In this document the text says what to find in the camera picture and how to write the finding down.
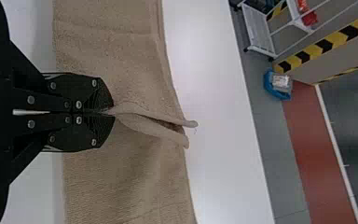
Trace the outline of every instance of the red object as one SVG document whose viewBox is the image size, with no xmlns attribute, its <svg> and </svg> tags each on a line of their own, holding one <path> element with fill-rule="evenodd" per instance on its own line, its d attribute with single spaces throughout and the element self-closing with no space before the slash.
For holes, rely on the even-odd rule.
<svg viewBox="0 0 358 224">
<path fill-rule="evenodd" d="M 304 13 L 310 10 L 308 7 L 307 0 L 298 0 L 298 8 L 300 9 L 300 12 Z"/>
<path fill-rule="evenodd" d="M 301 13 L 306 13 L 310 10 L 307 0 L 298 0 L 298 9 Z M 318 22 L 318 16 L 315 11 L 310 12 L 307 16 L 302 18 L 304 25 L 311 26 Z"/>
<path fill-rule="evenodd" d="M 318 16 L 316 15 L 315 11 L 310 12 L 307 16 L 302 18 L 304 25 L 311 26 L 318 22 Z"/>
<path fill-rule="evenodd" d="M 293 93 L 283 109 L 312 224 L 356 224 L 316 90 L 294 82 Z"/>
</svg>

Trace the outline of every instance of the table surface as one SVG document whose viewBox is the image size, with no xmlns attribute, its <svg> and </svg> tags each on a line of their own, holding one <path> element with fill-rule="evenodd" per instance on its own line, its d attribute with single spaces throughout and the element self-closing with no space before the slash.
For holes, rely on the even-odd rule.
<svg viewBox="0 0 358 224">
<path fill-rule="evenodd" d="M 52 0 L 3 0 L 12 41 L 54 72 Z M 199 224 L 274 223 L 227 1 L 163 0 L 172 78 L 188 119 Z M 2 223 L 62 224 L 61 155 L 40 154 L 11 186 Z"/>
</svg>

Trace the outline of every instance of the yellow and black hazard stripe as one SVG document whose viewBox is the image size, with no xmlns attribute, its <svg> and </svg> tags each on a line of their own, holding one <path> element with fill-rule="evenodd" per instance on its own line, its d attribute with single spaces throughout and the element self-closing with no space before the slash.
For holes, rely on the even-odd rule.
<svg viewBox="0 0 358 224">
<path fill-rule="evenodd" d="M 353 68 L 350 68 L 350 69 L 348 69 L 348 70 L 345 70 L 344 72 L 341 72 L 341 73 L 338 74 L 338 75 L 335 75 L 335 76 L 332 76 L 332 77 L 328 77 L 328 78 L 325 79 L 325 80 L 322 80 L 322 81 L 313 83 L 313 85 L 319 85 L 319 84 L 325 83 L 325 82 L 327 82 L 327 81 L 333 80 L 333 79 L 338 78 L 338 77 L 342 77 L 342 76 L 344 76 L 344 75 L 350 74 L 350 73 L 352 73 L 352 72 L 354 72 L 354 71 L 357 71 L 357 70 L 358 70 L 358 66 L 353 67 Z"/>
<path fill-rule="evenodd" d="M 283 1 L 279 5 L 277 5 L 275 8 L 273 8 L 272 11 L 270 11 L 270 13 L 266 17 L 266 20 L 267 21 L 272 20 L 274 17 L 280 15 L 286 9 L 287 9 L 287 2 Z"/>
<path fill-rule="evenodd" d="M 358 20 L 332 33 L 331 35 L 328 35 L 319 42 L 306 47 L 299 53 L 288 57 L 284 61 L 275 64 L 274 70 L 275 72 L 281 74 L 292 71 L 304 63 L 319 58 L 332 49 L 336 49 L 347 44 L 356 37 L 358 37 Z"/>
</svg>

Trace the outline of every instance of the beige towel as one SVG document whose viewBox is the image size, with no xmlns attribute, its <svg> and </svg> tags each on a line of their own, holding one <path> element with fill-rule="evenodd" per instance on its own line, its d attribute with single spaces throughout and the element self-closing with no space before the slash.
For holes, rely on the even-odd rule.
<svg viewBox="0 0 358 224">
<path fill-rule="evenodd" d="M 62 71 L 101 77 L 119 120 L 101 149 L 63 158 L 67 223 L 194 224 L 160 0 L 56 0 Z"/>
</svg>

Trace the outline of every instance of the metal frame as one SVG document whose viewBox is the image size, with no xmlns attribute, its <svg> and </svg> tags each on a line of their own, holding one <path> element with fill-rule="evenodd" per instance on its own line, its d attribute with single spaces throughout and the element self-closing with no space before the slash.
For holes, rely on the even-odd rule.
<svg viewBox="0 0 358 224">
<path fill-rule="evenodd" d="M 316 29 L 312 30 L 311 28 L 309 28 L 309 27 L 304 25 L 304 23 L 302 21 L 303 17 L 309 15 L 312 11 L 315 11 L 316 9 L 324 6 L 326 3 L 330 2 L 330 0 L 322 1 L 322 3 L 320 3 L 317 6 L 311 8 L 308 12 L 303 13 L 303 14 L 299 13 L 298 8 L 297 8 L 296 0 L 285 0 L 287 2 L 287 6 L 288 6 L 288 9 L 290 11 L 290 16 L 291 16 L 292 19 L 289 22 L 287 22 L 284 26 L 282 26 L 279 29 L 277 29 L 276 31 L 271 32 L 270 29 L 269 29 L 269 25 L 267 23 L 267 15 L 268 14 L 263 14 L 262 12 L 256 10 L 255 8 L 249 7 L 246 4 L 247 1 L 248 0 L 243 0 L 242 2 L 240 2 L 238 4 L 238 7 L 240 7 L 242 9 L 243 18 L 245 19 L 246 28 L 247 28 L 247 31 L 248 31 L 248 34 L 249 34 L 249 37 L 250 37 L 250 42 L 251 42 L 251 45 L 246 50 L 253 50 L 253 51 L 262 53 L 264 55 L 267 55 L 267 56 L 269 56 L 269 57 L 271 57 L 273 59 L 276 59 L 279 56 L 283 55 L 289 49 L 291 49 L 292 47 L 296 46 L 301 41 L 305 40 L 307 37 L 309 37 L 310 35 L 314 34 L 316 31 L 318 31 L 319 29 L 324 27 L 327 23 L 329 23 L 330 21 L 336 19 L 338 16 L 342 15 L 343 13 L 345 13 L 346 11 L 348 11 L 349 9 L 351 9 L 352 7 L 354 7 L 354 6 L 356 6 L 358 4 L 358 0 L 357 0 L 356 2 L 351 4 L 350 6 L 348 6 L 344 10 L 342 10 L 340 13 L 338 13 L 336 16 L 334 16 L 330 20 L 324 22 L 322 25 L 320 25 Z M 255 23 L 255 18 L 253 18 L 254 14 L 257 14 L 257 17 L 262 17 L 263 18 L 263 21 L 264 21 L 264 24 L 263 24 L 264 26 L 263 27 L 256 27 L 257 25 L 260 25 L 260 24 Z M 281 52 L 276 52 L 275 45 L 273 43 L 272 37 L 274 35 L 276 35 L 277 33 L 279 33 L 280 31 L 282 31 L 283 29 L 285 29 L 286 27 L 291 26 L 291 25 L 294 25 L 298 29 L 303 30 L 307 34 L 304 37 L 302 37 L 301 39 L 299 39 L 295 44 L 293 44 L 289 48 L 287 48 L 287 49 L 285 49 L 285 50 L 283 50 Z M 262 41 L 260 41 L 260 36 L 264 34 L 265 30 L 267 30 L 266 35 L 268 36 L 267 39 L 269 41 L 268 46 L 261 44 Z"/>
</svg>

